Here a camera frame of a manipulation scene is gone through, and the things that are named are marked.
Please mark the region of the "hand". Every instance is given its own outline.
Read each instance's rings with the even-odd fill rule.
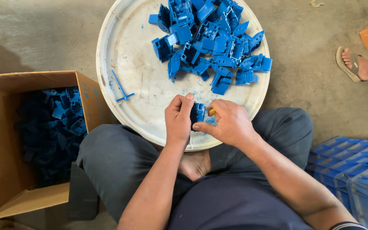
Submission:
[[[194,95],[175,96],[170,105],[164,110],[166,116],[167,140],[166,145],[186,147],[190,140],[191,120],[190,112],[194,105]]]
[[[193,129],[208,133],[225,144],[237,147],[240,150],[248,148],[260,136],[252,127],[247,110],[234,102],[215,99],[210,107],[217,112],[215,120],[217,126],[206,122],[193,124]]]

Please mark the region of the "foot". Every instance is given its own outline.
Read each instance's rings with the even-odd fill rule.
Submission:
[[[207,175],[211,171],[209,150],[184,153],[178,170],[192,181]]]
[[[343,58],[344,63],[349,69],[352,69],[353,63],[352,63],[352,52],[346,48],[344,52],[341,54],[341,57]],[[359,60],[359,73],[357,76],[363,81],[368,80],[368,60],[366,60],[364,57],[358,56]]]

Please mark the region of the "leg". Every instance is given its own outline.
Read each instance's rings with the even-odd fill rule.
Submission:
[[[130,127],[103,124],[84,138],[77,163],[86,171],[110,215],[119,222],[158,156],[154,146]],[[186,176],[177,174],[174,205],[192,185]]]
[[[349,69],[352,69],[353,64],[352,64],[351,51],[346,48],[344,52],[341,54],[341,56],[346,66]],[[358,60],[359,60],[359,73],[357,74],[357,76],[359,76],[361,80],[367,81],[368,80],[368,60],[366,60],[364,57],[361,57],[361,56],[358,57]]]
[[[256,132],[273,148],[304,169],[312,143],[313,124],[300,108],[283,107],[259,112],[252,121]],[[221,144],[210,149],[211,171],[224,169],[269,185],[265,175],[239,149]]]

